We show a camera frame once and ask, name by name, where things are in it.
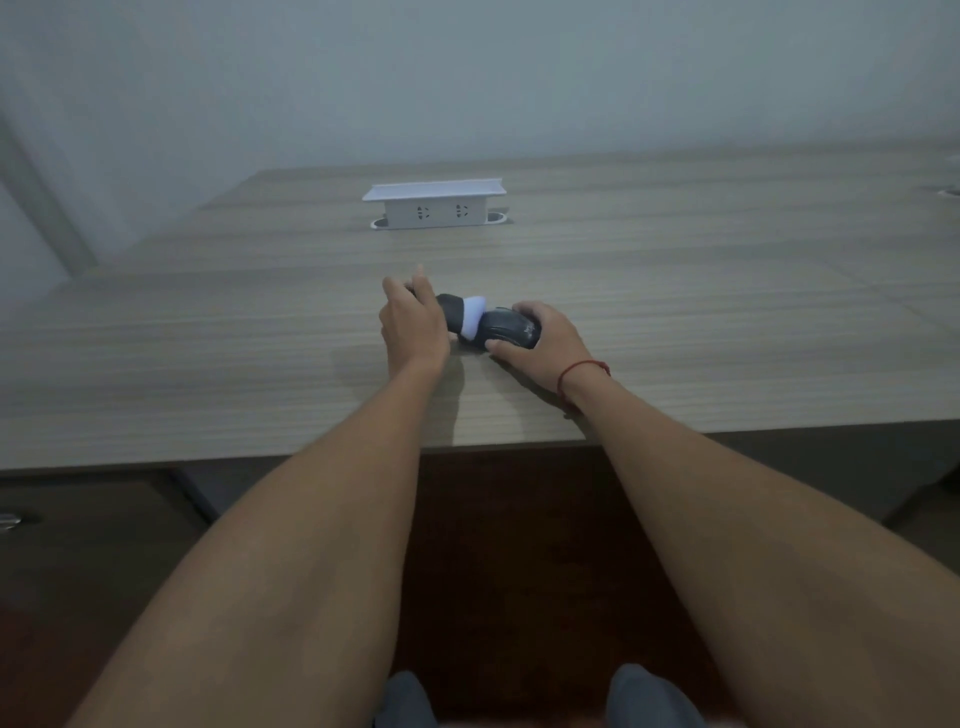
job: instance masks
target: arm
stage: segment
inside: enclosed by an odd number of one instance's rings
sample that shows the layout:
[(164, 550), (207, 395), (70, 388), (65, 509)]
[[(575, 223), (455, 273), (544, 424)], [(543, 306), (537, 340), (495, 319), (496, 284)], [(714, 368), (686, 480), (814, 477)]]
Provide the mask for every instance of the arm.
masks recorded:
[(71, 728), (370, 725), (396, 644), (420, 425), (449, 355), (429, 282), (414, 286), (384, 281), (390, 382), (217, 521)]
[[(554, 390), (592, 358), (542, 303), (531, 351), (492, 353)], [(724, 448), (598, 367), (564, 378), (752, 725), (955, 725), (960, 579), (840, 502)]]

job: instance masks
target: wooden desk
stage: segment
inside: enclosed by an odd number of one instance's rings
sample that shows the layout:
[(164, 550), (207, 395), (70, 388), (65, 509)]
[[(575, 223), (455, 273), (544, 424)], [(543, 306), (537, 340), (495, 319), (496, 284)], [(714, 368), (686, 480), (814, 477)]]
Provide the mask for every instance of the wooden desk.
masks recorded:
[[(380, 280), (566, 312), (706, 432), (960, 419), (957, 145), (262, 172), (0, 329), (0, 467), (288, 454), (385, 380)], [(373, 182), (502, 176), (511, 223), (372, 231)], [(581, 441), (457, 352), (429, 448)]]

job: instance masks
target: white wall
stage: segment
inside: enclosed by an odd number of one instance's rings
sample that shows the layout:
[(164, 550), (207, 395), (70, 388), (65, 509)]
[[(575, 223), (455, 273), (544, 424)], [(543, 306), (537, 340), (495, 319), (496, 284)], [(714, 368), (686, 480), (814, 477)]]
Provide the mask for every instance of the white wall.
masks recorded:
[(956, 0), (31, 0), (0, 103), (100, 256), (257, 169), (960, 133)]
[(0, 320), (65, 280), (63, 266), (0, 184)]

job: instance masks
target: gray pants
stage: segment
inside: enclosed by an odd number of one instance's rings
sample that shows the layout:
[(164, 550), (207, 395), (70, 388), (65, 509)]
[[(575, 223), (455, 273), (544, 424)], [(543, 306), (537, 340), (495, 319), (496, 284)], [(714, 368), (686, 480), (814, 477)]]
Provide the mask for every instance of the gray pants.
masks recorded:
[[(374, 728), (437, 728), (430, 700), (413, 672), (387, 681)], [(624, 665), (610, 681), (608, 728), (706, 728), (697, 709), (673, 683), (640, 665)]]

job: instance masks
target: hand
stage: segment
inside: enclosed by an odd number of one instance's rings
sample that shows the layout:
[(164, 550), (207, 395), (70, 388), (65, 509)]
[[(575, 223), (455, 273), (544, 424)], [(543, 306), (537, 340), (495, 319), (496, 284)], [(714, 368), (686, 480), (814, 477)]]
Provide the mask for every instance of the hand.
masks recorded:
[(487, 351), (533, 379), (543, 389), (556, 393), (557, 379), (571, 364), (592, 359), (587, 347), (560, 311), (540, 301), (521, 301), (514, 311), (540, 322), (540, 340), (533, 349), (522, 349), (506, 341), (489, 340)]
[(380, 309), (380, 335), (387, 344), (390, 378), (409, 369), (439, 379), (450, 356), (450, 340), (444, 312), (422, 266), (417, 266), (413, 289), (415, 293), (397, 279), (383, 280), (387, 303)]

